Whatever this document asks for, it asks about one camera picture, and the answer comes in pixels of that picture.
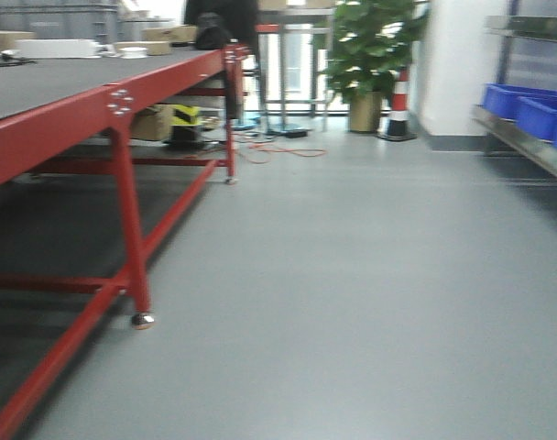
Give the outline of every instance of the potted plant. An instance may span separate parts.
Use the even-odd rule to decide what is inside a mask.
[[[395,72],[412,61],[427,7],[415,0],[341,0],[333,17],[333,47],[324,73],[333,97],[350,105],[351,131],[378,128],[383,99],[390,99]]]

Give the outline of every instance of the gray table top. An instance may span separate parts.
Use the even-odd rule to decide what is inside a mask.
[[[203,53],[206,51],[174,48],[170,55],[133,60],[37,60],[35,64],[0,67],[0,119]]]

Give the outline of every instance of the table leg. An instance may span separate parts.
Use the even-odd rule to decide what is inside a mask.
[[[122,228],[126,242],[126,266],[128,267],[128,294],[134,299],[137,313],[132,325],[137,329],[149,328],[154,324],[150,313],[146,262],[143,257],[140,213],[134,182],[134,167],[129,148],[127,128],[112,128],[110,131],[114,154],[115,178],[122,216]]]

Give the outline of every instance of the red metal table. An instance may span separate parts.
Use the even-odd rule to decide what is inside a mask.
[[[111,278],[0,274],[2,289],[92,295],[69,329],[1,409],[0,439],[12,437],[116,296],[125,294],[133,299],[137,312],[132,318],[135,328],[149,328],[154,323],[147,286],[147,259],[216,168],[226,168],[226,182],[235,182],[233,110],[227,103],[239,105],[243,99],[240,60],[246,54],[244,46],[231,45],[212,51],[175,49],[171,56],[149,57],[136,60],[135,64],[130,60],[110,59],[42,60],[37,64],[0,69],[0,185],[23,172],[113,174],[126,243],[126,264]],[[225,88],[198,88],[203,80],[218,74],[224,75]],[[23,102],[6,100],[4,93],[17,94]],[[180,93],[225,96],[224,158],[133,159],[128,146],[133,115]],[[104,131],[109,132],[111,139],[111,158],[60,156],[71,146]],[[140,229],[135,164],[202,167],[145,236]]]

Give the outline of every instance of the gray storage container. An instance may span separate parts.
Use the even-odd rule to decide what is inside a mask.
[[[0,0],[0,30],[36,32],[39,39],[94,39],[102,44],[120,40],[114,0],[86,5],[71,1],[56,5],[57,0]]]

